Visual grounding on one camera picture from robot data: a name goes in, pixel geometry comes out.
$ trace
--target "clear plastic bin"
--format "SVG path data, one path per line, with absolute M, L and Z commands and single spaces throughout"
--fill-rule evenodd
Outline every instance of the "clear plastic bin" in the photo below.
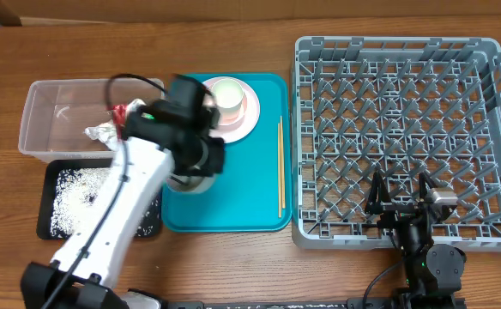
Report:
M 163 85 L 159 79 L 152 81 Z M 112 158 L 102 142 L 84 134 L 87 127 L 111 119 L 104 102 L 107 79 L 37 81 L 29 88 L 21 117 L 18 149 L 44 162 L 61 159 Z M 136 79 L 112 85 L 112 104 L 162 97 L 159 89 Z

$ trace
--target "dish rack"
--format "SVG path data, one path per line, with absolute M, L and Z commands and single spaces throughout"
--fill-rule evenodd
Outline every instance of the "dish rack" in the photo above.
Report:
M 380 169 L 397 202 L 428 172 L 459 197 L 436 243 L 501 251 L 501 49 L 483 38 L 303 37 L 293 63 L 293 240 L 391 247 L 367 215 Z M 329 210 L 326 218 L 320 213 Z

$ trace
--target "wooden chopstick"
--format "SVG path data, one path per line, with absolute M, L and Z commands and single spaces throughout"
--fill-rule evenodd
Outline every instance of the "wooden chopstick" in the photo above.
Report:
M 279 201 L 277 205 L 278 216 L 281 218 L 281 207 L 282 207 L 282 185 L 281 185 L 281 124 L 277 124 L 277 186 L 279 192 Z
M 281 191 L 283 192 L 281 197 L 282 208 L 285 209 L 285 145 L 283 143 L 283 116 L 280 116 L 281 120 L 279 123 L 279 134 L 281 136 Z

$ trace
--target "teal tray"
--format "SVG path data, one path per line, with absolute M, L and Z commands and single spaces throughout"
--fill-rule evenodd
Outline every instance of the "teal tray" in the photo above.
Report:
M 260 118 L 245 138 L 226 145 L 224 172 L 207 191 L 178 193 L 165 186 L 162 217 L 175 232 L 277 231 L 291 219 L 292 193 L 287 85 L 278 75 L 194 74 L 200 82 L 230 76 L 249 84 L 260 101 Z M 286 207 L 278 216 L 277 124 L 283 116 Z

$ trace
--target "wooden table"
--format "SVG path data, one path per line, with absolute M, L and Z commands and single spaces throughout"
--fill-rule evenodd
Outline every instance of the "wooden table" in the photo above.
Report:
M 22 271 L 47 263 L 61 245 L 37 238 L 45 164 L 17 150 L 21 111 L 37 80 L 98 78 L 118 72 L 274 72 L 289 83 L 303 35 L 492 37 L 501 16 L 125 24 L 0 28 L 0 308 L 23 307 Z M 291 227 L 278 233 L 175 234 L 135 241 L 118 291 L 148 290 L 169 300 L 206 302 L 344 300 L 394 263 L 393 251 L 299 249 Z M 371 295 L 403 284 L 387 277 Z M 463 276 L 470 308 L 501 308 L 501 254 L 471 253 Z

